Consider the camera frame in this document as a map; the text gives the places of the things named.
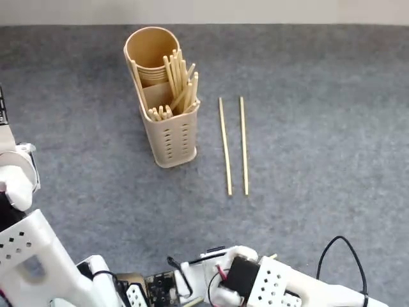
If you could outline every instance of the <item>gray carpet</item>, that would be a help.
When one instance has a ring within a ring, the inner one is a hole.
[[[409,28],[168,26],[201,80],[198,156],[155,165],[123,59],[138,26],[0,28],[0,81],[18,141],[37,146],[42,209],[78,262],[168,269],[243,244],[314,274],[339,234],[369,293],[408,306]],[[243,195],[238,96],[247,103]],[[224,97],[234,195],[226,195]],[[323,279],[357,290],[344,244]]]

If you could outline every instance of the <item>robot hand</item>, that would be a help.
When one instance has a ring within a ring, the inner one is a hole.
[[[0,87],[0,194],[3,196],[0,205],[8,202],[19,211],[31,207],[33,193],[40,188],[34,151],[31,144],[15,144]]]

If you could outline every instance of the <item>wooden chopstick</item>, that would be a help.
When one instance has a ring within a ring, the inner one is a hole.
[[[228,148],[228,138],[226,136],[226,127],[224,125],[224,112],[223,112],[223,100],[219,97],[219,109],[220,109],[220,125],[222,127],[222,138],[224,147],[224,159],[226,160],[226,176],[228,180],[228,195],[232,195],[231,190],[231,173],[230,173],[230,158],[229,158],[229,148]]]
[[[190,113],[193,112],[197,106],[200,106],[200,101],[196,100],[193,104],[191,104],[183,113]]]
[[[187,84],[187,75],[186,75],[186,61],[183,59],[180,62],[180,73],[181,73],[181,83],[182,83],[182,88],[185,88]]]
[[[168,117],[168,118],[173,117],[173,113],[172,113],[171,107],[169,107],[168,105],[166,105],[166,106],[165,106],[165,109],[166,109],[167,117]]]
[[[245,139],[244,99],[240,96],[240,117],[242,118],[243,177],[244,195],[249,195],[249,170],[247,168],[247,142]]]
[[[192,97],[192,92],[193,92],[193,84],[191,82],[189,82],[187,84],[187,92],[185,95],[185,103],[183,104],[183,113],[185,112],[185,110],[191,105],[190,101],[191,101],[191,97]]]
[[[169,85],[171,86],[173,98],[176,98],[176,90],[174,88],[174,81],[173,81],[171,66],[169,64],[169,60],[167,59],[167,56],[164,56],[164,63],[166,67],[167,78],[169,79]]]
[[[177,97],[179,96],[180,91],[179,91],[179,85],[178,85],[178,78],[176,76],[176,63],[172,55],[169,57],[169,59],[171,59],[171,71],[172,71],[172,76],[173,76],[174,91]]]
[[[187,92],[187,86],[185,87],[185,89],[180,93],[180,95],[178,96],[178,98],[174,99],[171,103],[171,110],[173,111],[176,106],[179,104],[179,102],[181,101],[181,99],[185,96],[186,92]]]
[[[178,80],[177,82],[178,90],[179,90],[179,93],[181,93],[181,91],[183,91],[183,87],[182,87],[181,75],[180,75],[180,50],[176,51],[175,49],[173,49],[173,58],[175,62],[174,69],[176,71],[176,78]]]
[[[158,111],[156,110],[156,107],[153,108],[153,115],[154,115],[157,122],[160,122],[162,120],[159,113],[158,113]]]
[[[195,72],[195,73],[194,73],[192,84],[193,84],[192,96],[191,96],[191,98],[190,98],[190,104],[189,104],[189,105],[192,105],[193,102],[195,102],[195,100],[196,100],[197,85],[199,84],[199,73],[198,73],[198,72]]]
[[[187,73],[186,73],[186,80],[187,80],[187,81],[189,81],[191,75],[193,74],[193,71],[194,71],[195,66],[196,66],[195,63],[191,64],[189,70],[187,71]]]

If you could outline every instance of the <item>cylindrical container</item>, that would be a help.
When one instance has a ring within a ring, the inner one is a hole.
[[[179,41],[172,32],[158,27],[137,30],[125,44],[128,60],[135,61],[144,87],[167,82],[163,57],[179,48]]]

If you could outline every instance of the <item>red wire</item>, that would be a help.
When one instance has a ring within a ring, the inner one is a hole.
[[[222,268],[220,267],[219,264],[216,265],[216,268],[217,268],[222,280],[226,280],[228,277],[227,277],[226,273],[222,270]]]

